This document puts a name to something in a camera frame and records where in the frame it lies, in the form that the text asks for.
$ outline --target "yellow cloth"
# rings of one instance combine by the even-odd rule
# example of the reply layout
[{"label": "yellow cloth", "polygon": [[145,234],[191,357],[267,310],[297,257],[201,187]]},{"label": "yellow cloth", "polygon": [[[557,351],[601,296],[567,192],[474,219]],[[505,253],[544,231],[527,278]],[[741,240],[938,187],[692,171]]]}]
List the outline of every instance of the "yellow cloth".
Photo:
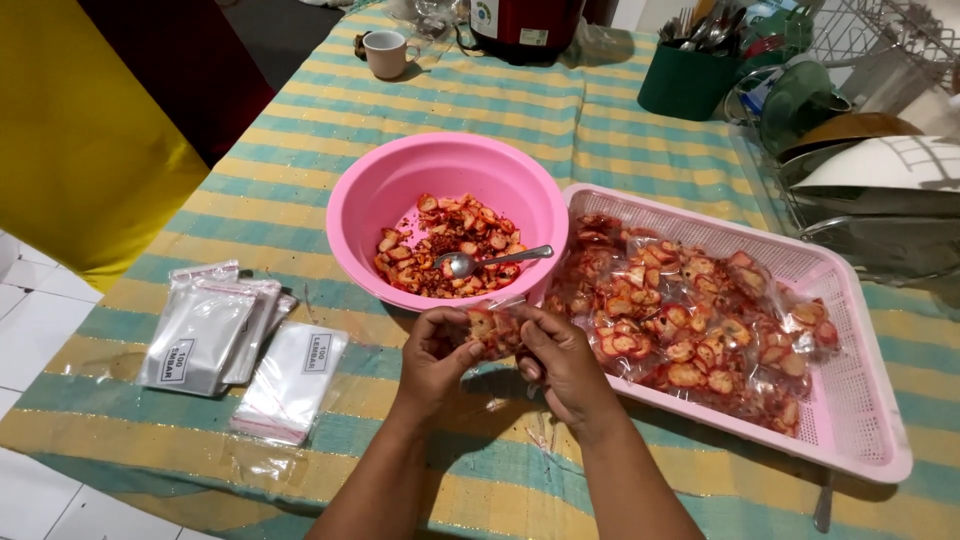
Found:
[{"label": "yellow cloth", "polygon": [[0,229],[107,290],[209,171],[77,2],[0,12]]}]

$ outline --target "yellow and teal tablecloth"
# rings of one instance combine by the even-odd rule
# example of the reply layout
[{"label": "yellow and teal tablecloth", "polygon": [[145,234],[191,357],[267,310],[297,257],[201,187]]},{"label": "yellow and teal tablecloth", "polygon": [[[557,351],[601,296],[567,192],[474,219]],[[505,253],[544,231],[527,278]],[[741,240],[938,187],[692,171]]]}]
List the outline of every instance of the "yellow and teal tablecloth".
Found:
[{"label": "yellow and teal tablecloth", "polygon": [[[231,539],[300,537],[396,392],[411,314],[349,280],[324,226],[338,176],[401,136],[491,136],[533,156],[561,186],[600,184],[764,227],[722,123],[656,116],[636,104],[653,37],[594,33],[549,67],[434,47],[421,70],[386,83],[353,56],[351,43],[394,27],[377,7],[344,18],[3,419],[0,444],[190,528]],[[320,324],[351,335],[303,451],[226,433],[242,389],[211,400],[132,383],[166,298],[167,272],[228,258],[305,292]],[[874,285],[865,292],[916,466],[896,487],[840,476],[829,537],[954,537],[958,311],[925,292]],[[306,306],[292,318],[308,321]],[[444,414],[430,444],[423,526],[468,538],[594,537],[578,446],[507,367],[465,382]],[[822,537],[810,521],[819,493],[811,466],[625,405],[708,538]],[[549,455],[534,444],[541,437]],[[644,524],[636,526],[642,537]]]}]

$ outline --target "red rice cooker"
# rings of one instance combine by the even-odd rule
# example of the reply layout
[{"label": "red rice cooker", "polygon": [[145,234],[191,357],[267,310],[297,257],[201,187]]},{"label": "red rice cooker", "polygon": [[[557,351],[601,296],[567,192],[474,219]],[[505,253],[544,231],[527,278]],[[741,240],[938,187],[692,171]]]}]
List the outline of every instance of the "red rice cooker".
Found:
[{"label": "red rice cooker", "polygon": [[586,1],[470,0],[470,30],[509,63],[553,61],[573,41]]}]

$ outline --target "pink plastic basket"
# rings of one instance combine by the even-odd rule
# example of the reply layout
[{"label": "pink plastic basket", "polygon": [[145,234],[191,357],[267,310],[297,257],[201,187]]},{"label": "pink plastic basket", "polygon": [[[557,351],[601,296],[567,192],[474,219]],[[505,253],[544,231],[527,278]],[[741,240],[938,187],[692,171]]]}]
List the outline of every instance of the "pink plastic basket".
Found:
[{"label": "pink plastic basket", "polygon": [[913,455],[900,411],[863,291],[845,260],[819,246],[595,185],[574,184],[564,199],[571,212],[603,212],[625,225],[703,244],[718,257],[744,250],[798,293],[823,298],[843,347],[812,366],[813,390],[801,402],[796,439],[608,376],[617,393],[862,479],[897,483],[910,475]]}]

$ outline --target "spoon handle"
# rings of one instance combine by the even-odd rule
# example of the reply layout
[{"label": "spoon handle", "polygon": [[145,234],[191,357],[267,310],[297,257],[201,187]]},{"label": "spoon handle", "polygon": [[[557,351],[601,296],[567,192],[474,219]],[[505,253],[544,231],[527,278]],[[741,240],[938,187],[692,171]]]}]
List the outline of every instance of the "spoon handle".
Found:
[{"label": "spoon handle", "polygon": [[498,262],[517,262],[518,260],[528,260],[531,258],[551,258],[553,257],[553,248],[550,246],[540,246],[539,248],[534,248],[532,250],[521,251],[520,253],[514,253],[513,255],[507,255],[504,257],[497,258],[488,258],[487,260],[481,260],[477,264],[480,266],[487,266],[489,264],[497,264]]}]

